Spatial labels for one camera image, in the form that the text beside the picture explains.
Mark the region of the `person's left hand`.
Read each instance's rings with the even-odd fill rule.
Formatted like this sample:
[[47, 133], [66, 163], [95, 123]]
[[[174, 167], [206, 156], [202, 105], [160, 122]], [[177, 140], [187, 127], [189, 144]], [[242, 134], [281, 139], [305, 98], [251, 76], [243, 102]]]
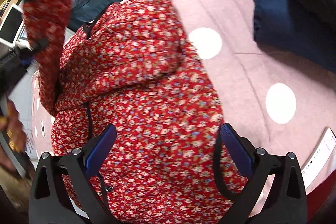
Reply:
[[[19, 113], [15, 108], [15, 104], [11, 100], [7, 100], [7, 117], [1, 116], [1, 131], [5, 130], [9, 137], [9, 146], [15, 152], [23, 152], [26, 147], [26, 134], [23, 131], [23, 124], [19, 120]], [[1, 166], [11, 173], [17, 170], [10, 158], [1, 148]]]

